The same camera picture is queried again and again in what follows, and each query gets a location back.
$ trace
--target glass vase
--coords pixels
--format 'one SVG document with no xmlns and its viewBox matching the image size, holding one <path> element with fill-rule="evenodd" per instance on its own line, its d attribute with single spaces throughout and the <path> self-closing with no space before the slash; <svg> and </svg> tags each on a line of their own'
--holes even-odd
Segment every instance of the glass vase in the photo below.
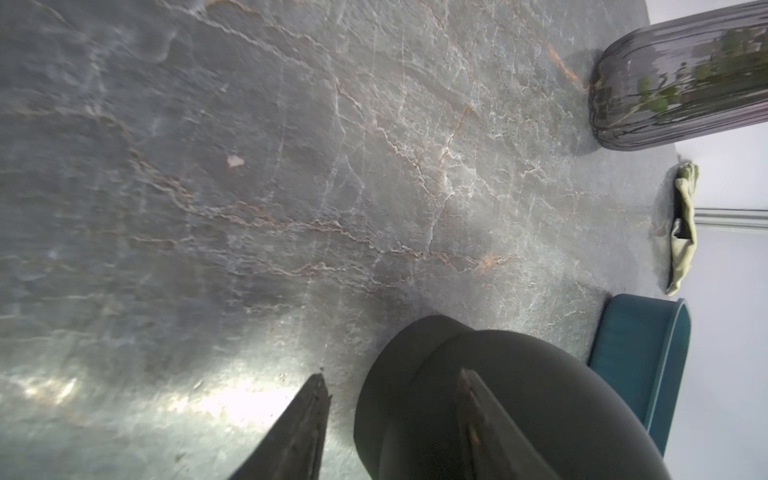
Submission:
<svg viewBox="0 0 768 480">
<path fill-rule="evenodd" d="M 768 120 L 768 1 L 633 31 L 595 66 L 598 141 L 640 150 Z"/>
</svg>

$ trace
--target teal container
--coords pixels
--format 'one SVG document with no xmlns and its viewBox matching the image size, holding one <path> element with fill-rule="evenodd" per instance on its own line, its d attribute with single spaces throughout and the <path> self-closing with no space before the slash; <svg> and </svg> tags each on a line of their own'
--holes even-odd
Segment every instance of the teal container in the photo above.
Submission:
<svg viewBox="0 0 768 480">
<path fill-rule="evenodd" d="M 685 300 L 616 295 L 589 366 L 630 406 L 664 454 L 690 342 Z"/>
</svg>

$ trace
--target cloth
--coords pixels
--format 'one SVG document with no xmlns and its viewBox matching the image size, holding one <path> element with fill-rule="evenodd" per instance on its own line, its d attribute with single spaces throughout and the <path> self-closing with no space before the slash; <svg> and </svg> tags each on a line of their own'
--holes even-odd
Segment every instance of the cloth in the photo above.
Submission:
<svg viewBox="0 0 768 480">
<path fill-rule="evenodd" d="M 667 295 L 672 296 L 680 289 L 680 283 L 690 271 L 690 263 L 696 252 L 696 225 L 694 224 L 694 194 L 699 180 L 699 166 L 691 161 L 680 165 L 674 186 L 680 192 L 676 211 L 680 217 L 672 224 L 670 242 L 672 247 L 672 281 Z"/>
</svg>

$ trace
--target white wall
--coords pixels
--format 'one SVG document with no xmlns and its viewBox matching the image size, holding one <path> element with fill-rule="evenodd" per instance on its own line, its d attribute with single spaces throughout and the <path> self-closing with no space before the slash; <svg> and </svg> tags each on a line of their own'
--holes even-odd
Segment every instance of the white wall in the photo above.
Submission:
<svg viewBox="0 0 768 480">
<path fill-rule="evenodd" d="M 729 7 L 740 0 L 646 0 L 651 23 Z M 701 167 L 696 205 L 768 210 L 768 123 L 678 142 L 677 152 Z"/>
<path fill-rule="evenodd" d="M 699 229 L 680 296 L 692 330 L 667 452 L 673 480 L 768 478 L 768 233 Z"/>
<path fill-rule="evenodd" d="M 738 0 L 646 0 L 651 23 Z M 698 207 L 768 210 L 768 124 L 676 144 Z M 667 452 L 674 480 L 768 478 L 768 233 L 699 229 L 683 281 L 692 331 Z"/>
</svg>

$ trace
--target marble floor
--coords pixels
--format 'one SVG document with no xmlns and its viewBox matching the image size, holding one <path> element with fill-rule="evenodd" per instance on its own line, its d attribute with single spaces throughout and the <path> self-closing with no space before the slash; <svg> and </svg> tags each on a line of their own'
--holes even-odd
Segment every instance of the marble floor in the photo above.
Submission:
<svg viewBox="0 0 768 480">
<path fill-rule="evenodd" d="M 667 281 L 671 146 L 588 127 L 643 0 L 8 0 L 6 478 L 226 478 L 306 377 L 323 478 L 356 397 L 444 313 L 586 359 Z"/>
</svg>

